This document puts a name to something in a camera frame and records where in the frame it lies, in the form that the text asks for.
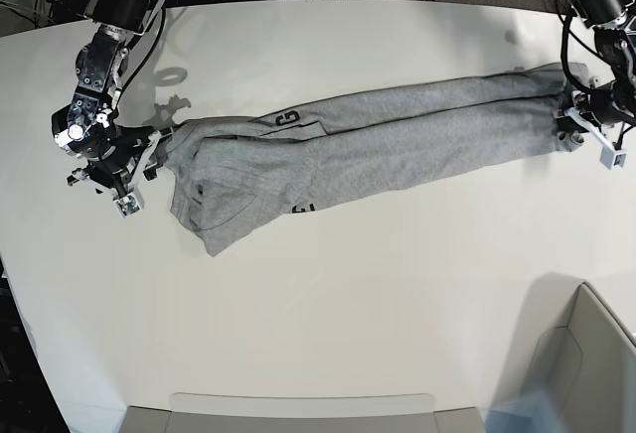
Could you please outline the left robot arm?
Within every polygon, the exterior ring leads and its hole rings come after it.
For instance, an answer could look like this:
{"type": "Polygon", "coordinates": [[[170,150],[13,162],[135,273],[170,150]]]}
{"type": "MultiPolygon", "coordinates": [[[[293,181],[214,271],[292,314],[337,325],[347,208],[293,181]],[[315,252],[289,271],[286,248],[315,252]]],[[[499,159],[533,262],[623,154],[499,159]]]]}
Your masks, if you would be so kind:
{"type": "Polygon", "coordinates": [[[609,144],[618,151],[623,148],[624,136],[635,129],[635,0],[565,1],[568,9],[562,21],[560,62],[573,89],[569,123],[587,132],[600,132],[619,123],[619,136],[609,144]],[[613,80],[604,85],[585,82],[573,72],[568,43],[575,18],[593,32],[592,53],[613,74],[613,80]]]}

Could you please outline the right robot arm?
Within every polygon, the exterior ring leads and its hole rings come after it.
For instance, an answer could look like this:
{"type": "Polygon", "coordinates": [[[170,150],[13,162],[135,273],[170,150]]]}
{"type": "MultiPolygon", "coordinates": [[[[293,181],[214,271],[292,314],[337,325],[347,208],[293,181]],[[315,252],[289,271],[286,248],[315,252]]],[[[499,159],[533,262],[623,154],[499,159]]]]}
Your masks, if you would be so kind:
{"type": "Polygon", "coordinates": [[[132,75],[124,78],[128,58],[142,37],[166,24],[166,0],[89,0],[84,16],[98,25],[92,40],[76,58],[78,84],[71,103],[52,116],[57,145],[88,161],[90,168],[116,174],[133,157],[133,145],[116,126],[121,96],[153,52],[149,51],[132,75]]]}

